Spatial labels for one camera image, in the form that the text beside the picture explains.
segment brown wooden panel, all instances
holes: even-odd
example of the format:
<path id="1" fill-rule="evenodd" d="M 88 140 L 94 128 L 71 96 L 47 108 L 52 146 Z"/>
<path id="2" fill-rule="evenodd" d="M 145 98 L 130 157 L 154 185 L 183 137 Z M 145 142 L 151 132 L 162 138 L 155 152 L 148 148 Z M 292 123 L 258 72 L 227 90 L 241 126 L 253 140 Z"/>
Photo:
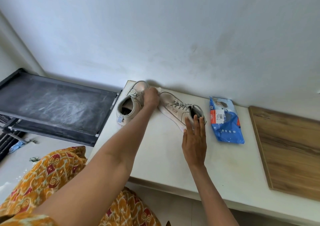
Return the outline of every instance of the brown wooden panel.
<path id="1" fill-rule="evenodd" d="M 320 201 L 320 121 L 249 107 L 270 189 Z"/>

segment wet wipes package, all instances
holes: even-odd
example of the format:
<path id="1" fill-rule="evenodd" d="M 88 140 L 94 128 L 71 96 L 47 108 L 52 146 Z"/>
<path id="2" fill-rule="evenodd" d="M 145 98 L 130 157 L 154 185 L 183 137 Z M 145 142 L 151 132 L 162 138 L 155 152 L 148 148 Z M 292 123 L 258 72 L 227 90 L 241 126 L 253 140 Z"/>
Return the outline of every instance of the wet wipes package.
<path id="1" fill-rule="evenodd" d="M 210 116 L 218 141 L 244 143 L 238 114 L 230 99 L 210 97 Z"/>

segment patterned clothing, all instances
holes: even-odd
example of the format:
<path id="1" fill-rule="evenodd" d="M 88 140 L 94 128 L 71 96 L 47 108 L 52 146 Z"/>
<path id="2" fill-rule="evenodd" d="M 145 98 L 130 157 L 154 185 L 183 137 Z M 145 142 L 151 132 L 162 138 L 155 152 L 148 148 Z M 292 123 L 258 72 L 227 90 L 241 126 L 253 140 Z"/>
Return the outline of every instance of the patterned clothing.
<path id="1" fill-rule="evenodd" d="M 54 192 L 86 166 L 85 146 L 57 150 L 44 156 L 0 206 L 0 226 L 57 226 L 50 217 L 33 215 Z M 130 189 L 124 188 L 99 226 L 161 226 L 154 213 Z"/>

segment white tile floor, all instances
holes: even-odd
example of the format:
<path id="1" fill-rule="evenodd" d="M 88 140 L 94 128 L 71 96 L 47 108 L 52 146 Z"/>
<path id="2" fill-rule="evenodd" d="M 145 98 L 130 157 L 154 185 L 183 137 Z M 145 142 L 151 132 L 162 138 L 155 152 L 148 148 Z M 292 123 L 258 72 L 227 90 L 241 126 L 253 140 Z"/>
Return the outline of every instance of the white tile floor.
<path id="1" fill-rule="evenodd" d="M 11 193 L 18 181 L 29 171 L 34 162 L 30 162 L 30 157 L 43 157 L 46 154 L 78 144 L 70 143 L 58 139 L 28 134 L 25 138 L 34 138 L 38 144 L 29 143 L 5 157 L 0 162 L 0 203 Z M 88 158 L 92 147 L 86 146 L 86 157 Z M 134 190 L 138 196 L 156 214 L 163 226 L 170 221 L 172 226 L 205 226 L 206 215 L 200 201 L 160 192 L 154 189 L 141 187 L 136 184 L 127 183 L 127 187 Z M 240 226 L 289 226 L 292 224 L 282 223 L 273 219 L 253 215 L 239 211 L 233 211 Z"/>

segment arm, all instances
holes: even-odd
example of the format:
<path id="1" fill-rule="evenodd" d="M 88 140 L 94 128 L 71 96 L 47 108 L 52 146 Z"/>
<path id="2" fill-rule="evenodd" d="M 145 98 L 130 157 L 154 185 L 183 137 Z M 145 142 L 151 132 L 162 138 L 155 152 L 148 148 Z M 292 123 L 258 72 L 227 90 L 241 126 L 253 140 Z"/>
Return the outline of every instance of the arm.
<path id="1" fill-rule="evenodd" d="M 144 107 L 135 118 L 114 134 L 74 179 L 33 213 L 47 215 L 61 226 L 98 225 L 129 179 L 134 158 L 158 103 L 157 90 L 145 90 Z"/>
<path id="2" fill-rule="evenodd" d="M 212 183 L 204 165 L 207 143 L 203 117 L 200 118 L 199 123 L 197 116 L 194 116 L 194 132 L 187 117 L 185 122 L 187 129 L 183 133 L 182 150 L 197 186 L 208 224 L 210 226 L 239 226 Z"/>

